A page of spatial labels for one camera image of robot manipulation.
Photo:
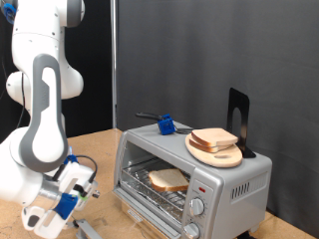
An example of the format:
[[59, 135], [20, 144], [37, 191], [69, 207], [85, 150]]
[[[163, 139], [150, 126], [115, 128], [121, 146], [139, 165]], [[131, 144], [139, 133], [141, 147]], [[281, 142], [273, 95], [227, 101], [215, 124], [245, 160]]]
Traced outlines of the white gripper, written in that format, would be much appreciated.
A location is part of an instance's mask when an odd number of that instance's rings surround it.
[[38, 194], [38, 206], [44, 209], [35, 233], [45, 239], [56, 239], [63, 228], [78, 229], [76, 219], [68, 221], [74, 211], [85, 208], [90, 197], [99, 198], [96, 172], [78, 162], [69, 162], [56, 181], [44, 178]]

